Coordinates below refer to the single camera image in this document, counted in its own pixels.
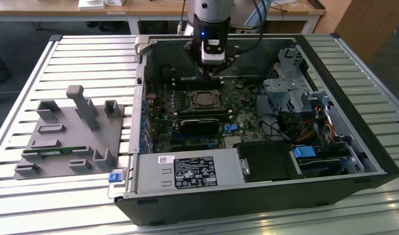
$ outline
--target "wooden cabinet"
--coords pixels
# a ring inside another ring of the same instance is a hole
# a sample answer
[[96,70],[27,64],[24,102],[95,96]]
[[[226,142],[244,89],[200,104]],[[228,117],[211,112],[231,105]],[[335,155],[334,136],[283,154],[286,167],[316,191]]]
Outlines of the wooden cabinet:
[[327,13],[314,33],[338,33],[367,63],[399,26],[399,0],[319,0]]

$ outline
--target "motherboard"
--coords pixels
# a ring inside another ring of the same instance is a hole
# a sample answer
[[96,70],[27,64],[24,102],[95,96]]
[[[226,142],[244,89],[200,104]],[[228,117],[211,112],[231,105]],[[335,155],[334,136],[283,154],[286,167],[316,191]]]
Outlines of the motherboard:
[[149,86],[153,152],[232,148],[266,139],[255,112],[255,84],[243,78],[219,78],[212,90],[191,90],[188,79]]

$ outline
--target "green circuit board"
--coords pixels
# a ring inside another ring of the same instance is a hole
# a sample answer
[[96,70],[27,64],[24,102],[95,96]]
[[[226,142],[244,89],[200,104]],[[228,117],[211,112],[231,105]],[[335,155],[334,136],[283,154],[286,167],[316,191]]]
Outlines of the green circuit board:
[[[169,86],[164,86],[156,103],[151,105],[152,129],[153,129],[153,150],[156,153],[172,151],[189,151],[197,146],[207,149],[227,148],[224,138],[236,137],[242,142],[262,141],[266,138],[254,108],[252,85],[236,87],[236,78],[224,79],[219,93],[219,103],[224,109],[232,111],[230,122],[222,122],[219,132],[208,136],[184,137],[175,130],[172,113],[180,110],[189,110],[192,107],[192,91],[172,91]],[[224,125],[236,124],[238,129],[231,132],[224,131]]]

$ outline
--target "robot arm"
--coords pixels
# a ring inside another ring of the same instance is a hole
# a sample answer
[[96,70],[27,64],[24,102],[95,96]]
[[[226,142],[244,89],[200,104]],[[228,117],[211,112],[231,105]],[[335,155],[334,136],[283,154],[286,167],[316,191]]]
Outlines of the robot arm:
[[[236,57],[239,48],[227,46],[227,37],[231,27],[232,12],[236,21],[250,24],[260,14],[258,5],[244,0],[191,0],[188,10],[188,22],[193,28],[193,38],[184,45],[184,50],[204,73],[219,73],[227,69]],[[271,0],[262,0],[270,6]]]

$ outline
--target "table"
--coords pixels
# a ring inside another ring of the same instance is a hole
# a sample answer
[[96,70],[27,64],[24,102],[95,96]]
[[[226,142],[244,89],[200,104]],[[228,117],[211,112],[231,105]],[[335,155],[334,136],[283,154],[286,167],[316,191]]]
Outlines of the table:
[[[330,35],[306,38],[399,166],[399,101],[342,39]],[[112,204],[108,174],[13,180],[39,119],[39,100],[73,105],[65,91],[76,84],[85,88],[84,96],[93,98],[93,104],[116,99],[125,106],[119,167],[127,166],[137,65],[133,42],[132,35],[64,36],[49,41],[0,128],[0,234],[399,234],[399,178],[331,206],[152,227],[132,224]],[[318,73],[310,76],[322,90]],[[123,190],[113,188],[111,193]]]
[[[0,22],[128,21],[131,33],[137,35],[140,21],[180,20],[180,1],[127,0],[124,6],[87,11],[79,11],[77,3],[79,0],[0,0]],[[312,33],[326,11],[315,9],[307,0],[284,4],[282,8],[288,11],[284,16],[271,8],[267,20],[304,21],[302,33]]]
[[127,21],[124,6],[79,11],[79,0],[0,0],[0,22]]
[[[128,9],[128,24],[132,34],[140,34],[140,21],[179,21],[183,1],[168,0],[132,0]],[[308,0],[299,0],[292,4],[283,4],[282,12],[274,8],[268,10],[267,21],[304,21],[303,34],[312,33],[319,18],[326,14],[326,10],[318,10]]]

